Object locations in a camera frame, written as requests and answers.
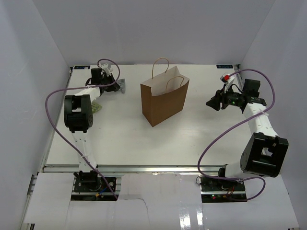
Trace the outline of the grey snack packet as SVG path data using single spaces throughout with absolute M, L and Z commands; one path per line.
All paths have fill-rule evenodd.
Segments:
M 125 81 L 125 79 L 117 80 L 117 84 L 119 85 L 119 91 L 121 93 L 125 93 L 126 92 L 126 81 Z

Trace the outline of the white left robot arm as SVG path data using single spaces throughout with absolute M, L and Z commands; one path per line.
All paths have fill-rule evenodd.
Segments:
M 104 92 L 120 90 L 112 71 L 107 64 L 91 69 L 91 77 L 87 80 L 85 89 L 64 98 L 64 124 L 71 132 L 79 151 L 79 171 L 83 173 L 89 173 L 97 167 L 88 135 L 94 122 L 92 102 Z

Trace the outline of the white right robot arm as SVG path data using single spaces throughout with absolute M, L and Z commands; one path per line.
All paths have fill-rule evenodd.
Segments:
M 266 102 L 259 97 L 260 81 L 247 79 L 243 89 L 233 91 L 234 77 L 226 75 L 222 78 L 224 86 L 217 90 L 206 105 L 219 111 L 232 105 L 239 107 L 248 120 L 251 138 L 243 150 L 240 161 L 226 164 L 219 169 L 216 179 L 217 187 L 228 191 L 234 185 L 233 178 L 276 177 L 280 173 L 288 140 L 281 138 L 274 131 L 268 114 L 265 112 Z

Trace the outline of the light green snack packet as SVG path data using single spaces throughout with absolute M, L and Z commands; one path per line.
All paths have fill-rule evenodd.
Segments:
M 102 109 L 102 106 L 100 104 L 96 103 L 96 102 L 92 102 L 91 107 L 92 107 L 92 113 L 93 114 Z

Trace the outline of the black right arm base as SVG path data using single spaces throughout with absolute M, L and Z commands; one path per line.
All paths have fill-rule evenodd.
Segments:
M 246 189 L 243 182 L 216 180 L 198 176 L 196 185 L 201 189 L 202 203 L 246 202 Z

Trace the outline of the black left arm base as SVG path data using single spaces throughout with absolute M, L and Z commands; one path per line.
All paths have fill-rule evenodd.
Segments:
M 74 172 L 75 185 L 74 192 L 111 192 L 106 182 L 94 171 Z

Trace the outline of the brown paper bag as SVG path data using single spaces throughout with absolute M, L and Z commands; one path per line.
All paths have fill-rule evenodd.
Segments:
M 140 84 L 142 114 L 154 127 L 183 110 L 189 78 L 177 66 L 167 67 Z

